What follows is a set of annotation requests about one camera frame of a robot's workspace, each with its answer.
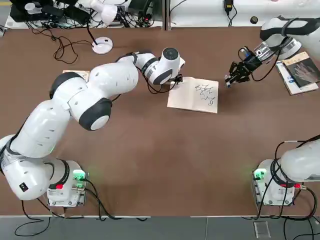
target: book page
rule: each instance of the book page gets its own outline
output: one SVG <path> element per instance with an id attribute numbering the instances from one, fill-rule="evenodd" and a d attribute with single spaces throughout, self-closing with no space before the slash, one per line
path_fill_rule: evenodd
<path id="1" fill-rule="evenodd" d="M 183 82 L 169 92 L 167 107 L 217 113 L 218 87 L 217 81 L 184 77 Z"/>

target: power adapter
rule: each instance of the power adapter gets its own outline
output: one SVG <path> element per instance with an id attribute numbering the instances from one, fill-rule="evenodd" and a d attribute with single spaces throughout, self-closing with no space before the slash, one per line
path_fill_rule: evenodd
<path id="1" fill-rule="evenodd" d="M 229 13 L 232 10 L 232 5 L 234 4 L 234 0 L 223 0 L 224 3 L 224 11 L 226 15 L 229 16 Z"/>

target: brown tabletop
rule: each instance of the brown tabletop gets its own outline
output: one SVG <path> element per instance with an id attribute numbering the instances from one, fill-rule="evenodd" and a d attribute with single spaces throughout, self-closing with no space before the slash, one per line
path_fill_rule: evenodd
<path id="1" fill-rule="evenodd" d="M 72 41 L 88 40 L 85 29 L 53 30 Z M 75 45 L 73 65 L 54 60 L 58 41 L 12 30 L 0 39 L 0 135 L 15 133 L 63 70 L 91 70 L 129 52 L 149 49 L 160 56 L 177 48 L 186 61 L 184 76 L 219 81 L 218 114 L 167 107 L 168 94 L 152 95 L 140 75 L 138 86 L 113 105 L 111 119 L 101 130 L 88 132 L 72 120 L 53 155 L 77 161 L 95 183 L 102 202 L 115 215 L 126 216 L 245 216 L 256 215 L 251 172 L 274 157 L 284 140 L 304 140 L 319 133 L 319 91 L 290 96 L 276 70 L 261 82 L 227 89 L 224 75 L 238 49 L 254 49 L 261 40 L 258 27 L 93 29 L 107 36 L 114 48 L 95 54 L 89 45 Z M 71 60 L 67 48 L 65 60 Z M 270 66 L 255 72 L 264 75 Z M 294 145 L 284 146 L 285 150 Z M 0 215 L 21 215 L 21 202 L 0 176 Z M 320 194 L 319 184 L 310 187 Z M 303 193 L 285 214 L 305 215 L 312 201 Z M 38 201 L 25 204 L 29 214 L 48 215 Z M 278 207 L 264 208 L 264 214 Z M 70 215 L 97 215 L 88 198 Z"/>

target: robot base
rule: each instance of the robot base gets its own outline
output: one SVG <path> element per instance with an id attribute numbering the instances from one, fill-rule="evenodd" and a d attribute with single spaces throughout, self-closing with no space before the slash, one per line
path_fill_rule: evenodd
<path id="1" fill-rule="evenodd" d="M 264 160 L 259 164 L 257 170 L 255 170 L 252 175 L 254 198 L 255 198 L 256 204 L 257 206 L 261 204 L 263 195 L 265 194 L 263 199 L 264 205 L 282 206 L 284 202 L 284 206 L 290 206 L 295 194 L 294 187 L 288 187 L 287 193 L 286 193 L 285 187 L 278 185 L 274 180 L 272 180 L 271 184 L 266 190 L 267 185 L 270 179 L 272 178 L 272 175 L 270 172 L 270 166 L 272 162 L 273 162 L 272 159 Z M 257 178 L 257 175 L 261 176 L 260 180 L 254 180 L 255 178 Z"/>
<path id="2" fill-rule="evenodd" d="M 92 50 L 96 54 L 106 54 L 112 50 L 114 43 L 106 36 L 98 37 L 96 40 L 97 45 L 92 43 Z"/>
<path id="3" fill-rule="evenodd" d="M 78 181 L 76 174 L 83 173 L 86 179 L 88 174 L 75 161 L 66 162 L 70 168 L 67 181 L 61 189 L 48 189 L 46 192 L 50 206 L 72 208 L 85 204 L 87 182 Z"/>

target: book cover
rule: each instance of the book cover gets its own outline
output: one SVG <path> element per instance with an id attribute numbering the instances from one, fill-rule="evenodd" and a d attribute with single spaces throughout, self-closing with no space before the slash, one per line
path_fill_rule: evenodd
<path id="1" fill-rule="evenodd" d="M 275 67 L 278 70 L 280 76 L 282 77 L 284 85 L 286 86 L 290 95 L 302 94 L 313 90 L 317 90 L 319 88 L 316 83 L 312 83 L 302 88 L 298 87 L 296 81 L 292 78 L 282 61 L 277 61 Z"/>
<path id="2" fill-rule="evenodd" d="M 320 81 L 320 71 L 305 51 L 282 62 L 299 88 Z"/>

